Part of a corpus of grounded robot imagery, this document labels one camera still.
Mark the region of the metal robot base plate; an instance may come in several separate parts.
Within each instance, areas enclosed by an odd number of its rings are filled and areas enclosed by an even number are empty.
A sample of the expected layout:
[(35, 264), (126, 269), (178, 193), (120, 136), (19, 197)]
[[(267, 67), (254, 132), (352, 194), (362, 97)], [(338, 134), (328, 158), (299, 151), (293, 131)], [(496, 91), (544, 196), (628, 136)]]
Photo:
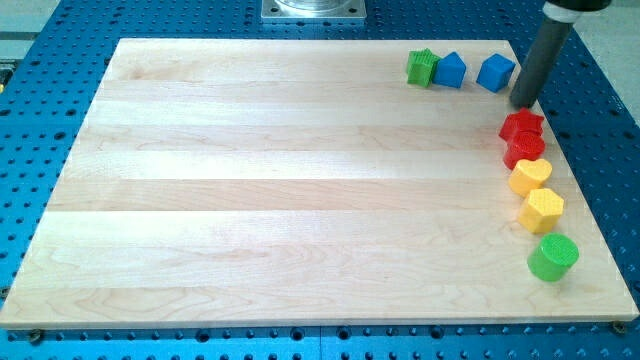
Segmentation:
[(364, 20), (364, 0), (262, 0), (265, 21)]

